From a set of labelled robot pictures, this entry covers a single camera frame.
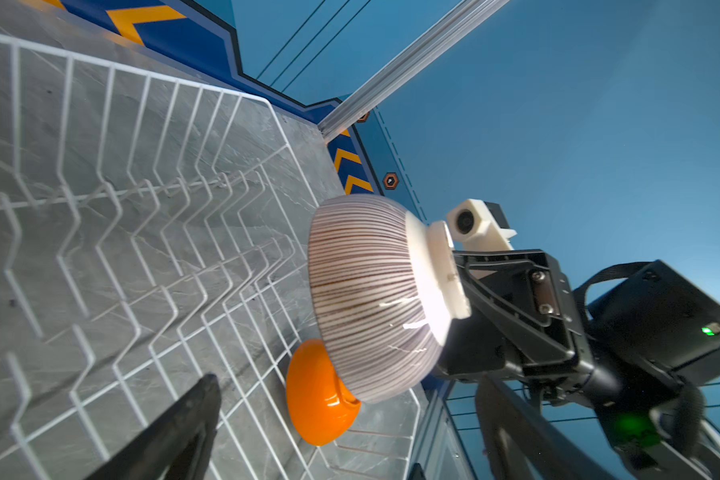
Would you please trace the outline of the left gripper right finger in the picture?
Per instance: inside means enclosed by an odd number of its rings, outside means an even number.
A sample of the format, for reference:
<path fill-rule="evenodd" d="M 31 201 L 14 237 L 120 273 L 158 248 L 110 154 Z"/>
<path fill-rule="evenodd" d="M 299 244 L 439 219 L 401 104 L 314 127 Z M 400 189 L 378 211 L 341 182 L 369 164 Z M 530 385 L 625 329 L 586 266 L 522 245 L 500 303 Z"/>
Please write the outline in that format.
<path fill-rule="evenodd" d="M 493 376 L 479 380 L 475 409 L 496 479 L 531 479 L 531 468 L 545 479 L 613 477 Z"/>

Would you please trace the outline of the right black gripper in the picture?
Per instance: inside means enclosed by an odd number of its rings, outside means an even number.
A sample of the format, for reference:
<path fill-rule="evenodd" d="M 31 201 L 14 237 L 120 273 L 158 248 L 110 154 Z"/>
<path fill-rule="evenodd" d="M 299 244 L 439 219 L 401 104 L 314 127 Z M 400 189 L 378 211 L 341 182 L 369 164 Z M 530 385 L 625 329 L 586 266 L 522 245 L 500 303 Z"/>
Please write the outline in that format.
<path fill-rule="evenodd" d="M 436 378 L 522 378 L 535 408 L 616 416 L 689 409 L 720 377 L 720 303 L 661 260 L 613 265 L 573 289 L 541 250 L 453 256 L 471 315 L 451 323 Z"/>

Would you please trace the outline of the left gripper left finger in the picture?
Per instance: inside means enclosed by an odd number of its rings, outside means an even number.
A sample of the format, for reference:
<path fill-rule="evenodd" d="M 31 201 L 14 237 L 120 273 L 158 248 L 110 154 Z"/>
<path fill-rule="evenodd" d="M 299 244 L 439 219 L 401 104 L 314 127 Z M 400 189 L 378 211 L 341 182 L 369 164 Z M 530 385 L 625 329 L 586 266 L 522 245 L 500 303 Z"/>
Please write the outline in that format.
<path fill-rule="evenodd" d="M 217 376 L 204 375 L 91 479 L 203 479 L 221 408 Z"/>

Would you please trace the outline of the white ribbed bowl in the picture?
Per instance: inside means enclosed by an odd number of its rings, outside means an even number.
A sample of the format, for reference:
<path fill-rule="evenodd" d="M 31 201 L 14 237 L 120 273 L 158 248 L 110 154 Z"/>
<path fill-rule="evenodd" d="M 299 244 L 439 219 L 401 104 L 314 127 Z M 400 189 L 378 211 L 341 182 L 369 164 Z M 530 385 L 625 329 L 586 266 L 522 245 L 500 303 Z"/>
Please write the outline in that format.
<path fill-rule="evenodd" d="M 316 210 L 308 276 L 321 338 L 363 403 L 388 400 L 434 368 L 453 321 L 471 314 L 443 221 L 424 224 L 385 197 L 348 195 Z"/>

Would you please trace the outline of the orange bowl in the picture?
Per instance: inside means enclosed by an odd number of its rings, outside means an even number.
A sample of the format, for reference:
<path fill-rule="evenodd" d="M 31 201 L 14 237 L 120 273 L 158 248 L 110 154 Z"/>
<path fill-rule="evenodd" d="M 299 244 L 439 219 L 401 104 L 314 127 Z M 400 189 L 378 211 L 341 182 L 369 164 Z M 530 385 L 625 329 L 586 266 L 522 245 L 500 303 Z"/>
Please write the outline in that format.
<path fill-rule="evenodd" d="M 286 377 L 286 402 L 296 431 L 315 447 L 348 431 L 362 406 L 337 375 L 320 339 L 305 341 L 293 354 Z"/>

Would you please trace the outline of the white wire dish rack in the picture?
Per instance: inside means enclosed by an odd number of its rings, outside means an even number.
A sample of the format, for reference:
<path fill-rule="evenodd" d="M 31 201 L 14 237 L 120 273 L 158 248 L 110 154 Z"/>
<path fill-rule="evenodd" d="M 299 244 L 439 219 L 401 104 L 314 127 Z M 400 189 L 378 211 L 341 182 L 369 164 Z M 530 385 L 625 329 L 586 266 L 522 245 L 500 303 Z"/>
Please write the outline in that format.
<path fill-rule="evenodd" d="M 286 406 L 342 192 L 262 98 L 0 34 L 0 479 L 165 479 L 135 442 L 192 398 L 202 479 L 405 478 L 415 391 L 323 447 Z"/>

